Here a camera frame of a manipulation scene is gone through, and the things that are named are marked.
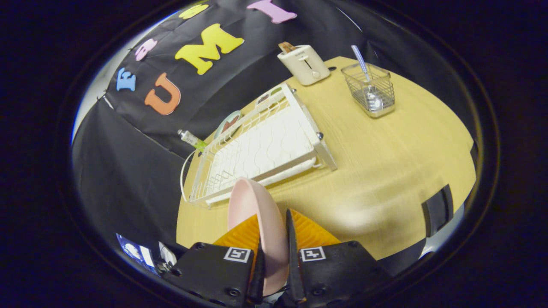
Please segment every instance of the white dish rack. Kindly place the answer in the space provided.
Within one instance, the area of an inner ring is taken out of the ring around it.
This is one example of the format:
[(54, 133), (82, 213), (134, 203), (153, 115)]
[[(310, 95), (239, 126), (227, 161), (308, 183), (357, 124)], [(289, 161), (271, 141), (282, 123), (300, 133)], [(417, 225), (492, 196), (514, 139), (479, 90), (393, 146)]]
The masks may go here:
[(230, 198), (241, 176), (267, 186), (322, 164), (337, 169), (318, 126), (288, 85), (282, 83), (268, 93), (204, 149), (191, 203), (205, 201), (210, 208)]

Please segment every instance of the white toaster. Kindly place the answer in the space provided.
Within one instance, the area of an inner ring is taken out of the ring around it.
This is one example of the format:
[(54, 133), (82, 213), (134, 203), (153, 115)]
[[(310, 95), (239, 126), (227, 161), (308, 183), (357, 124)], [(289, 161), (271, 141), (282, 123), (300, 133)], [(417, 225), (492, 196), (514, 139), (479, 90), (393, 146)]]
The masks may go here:
[(278, 59), (302, 85), (309, 85), (329, 76), (329, 69), (310, 45), (298, 45), (295, 48), (289, 53), (278, 54)]

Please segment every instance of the foam letter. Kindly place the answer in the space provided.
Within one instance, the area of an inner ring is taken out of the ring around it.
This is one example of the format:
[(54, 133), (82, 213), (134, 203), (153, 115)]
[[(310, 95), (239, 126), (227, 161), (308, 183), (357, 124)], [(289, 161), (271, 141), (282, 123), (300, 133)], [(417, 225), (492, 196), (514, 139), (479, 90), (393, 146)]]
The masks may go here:
[(297, 14), (288, 12), (272, 4), (272, 0), (261, 0), (247, 6), (248, 9), (257, 9), (272, 18), (272, 23), (280, 24), (297, 17)]
[(217, 46), (221, 48), (222, 53), (227, 54), (244, 42), (243, 38), (236, 38), (223, 31), (220, 24), (205, 28), (202, 31), (202, 40), (203, 45), (185, 45), (175, 54), (175, 59), (185, 59), (197, 68), (198, 75), (203, 75), (213, 66), (211, 61), (200, 58), (219, 60), (221, 56)]
[(132, 92), (135, 91), (135, 75), (131, 76), (131, 72), (124, 72), (125, 67), (121, 68), (118, 71), (118, 80), (116, 81), (116, 91), (120, 89), (130, 89)]
[(152, 38), (144, 42), (141, 47), (139, 47), (135, 52), (135, 59), (137, 61), (141, 61), (146, 56), (146, 54), (149, 53), (149, 51), (156, 46), (157, 43), (158, 41), (155, 41)]
[(172, 113), (181, 101), (181, 91), (167, 78), (166, 73), (162, 73), (158, 79), (156, 79), (155, 85), (157, 87), (164, 88), (172, 98), (169, 102), (164, 102), (157, 95), (154, 89), (150, 90), (145, 97), (145, 105), (149, 105), (161, 115), (168, 115)]
[(198, 15), (200, 12), (207, 9), (208, 7), (209, 7), (209, 5), (207, 5), (207, 4), (194, 5), (190, 9), (188, 9), (188, 10), (182, 12), (181, 14), (179, 14), (179, 17), (181, 17), (182, 19), (192, 18), (192, 17)]

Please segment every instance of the yellow letter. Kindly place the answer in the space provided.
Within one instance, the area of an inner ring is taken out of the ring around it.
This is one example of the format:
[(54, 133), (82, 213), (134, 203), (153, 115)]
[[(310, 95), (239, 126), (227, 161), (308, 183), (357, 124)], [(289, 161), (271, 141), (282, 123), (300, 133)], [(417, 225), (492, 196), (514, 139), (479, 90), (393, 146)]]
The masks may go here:
[(185, 45), (175, 54), (175, 59), (185, 59), (198, 69), (198, 75), (203, 75), (212, 66), (211, 61), (204, 61), (200, 58), (219, 60), (221, 56), (217, 51), (217, 46), (221, 52), (227, 54), (236, 47), (243, 44), (243, 38), (236, 38), (221, 29), (220, 24), (211, 25), (202, 31), (203, 45)]
[(188, 10), (182, 12), (181, 14), (179, 14), (179, 17), (181, 17), (183, 19), (192, 18), (192, 17), (198, 15), (198, 13), (200, 13), (200, 12), (204, 11), (205, 9), (207, 9), (208, 7), (209, 7), (209, 5), (207, 5), (207, 4), (194, 5), (190, 9), (188, 9)]

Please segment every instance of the metal basket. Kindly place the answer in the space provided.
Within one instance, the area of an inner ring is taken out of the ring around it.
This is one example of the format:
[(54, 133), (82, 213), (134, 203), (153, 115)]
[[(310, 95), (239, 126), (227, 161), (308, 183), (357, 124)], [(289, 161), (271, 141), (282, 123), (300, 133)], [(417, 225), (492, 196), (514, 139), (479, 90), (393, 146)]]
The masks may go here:
[(359, 64), (346, 66), (341, 71), (355, 101), (367, 115), (378, 118), (395, 109), (394, 87), (390, 72), (369, 63), (366, 68), (369, 82)]

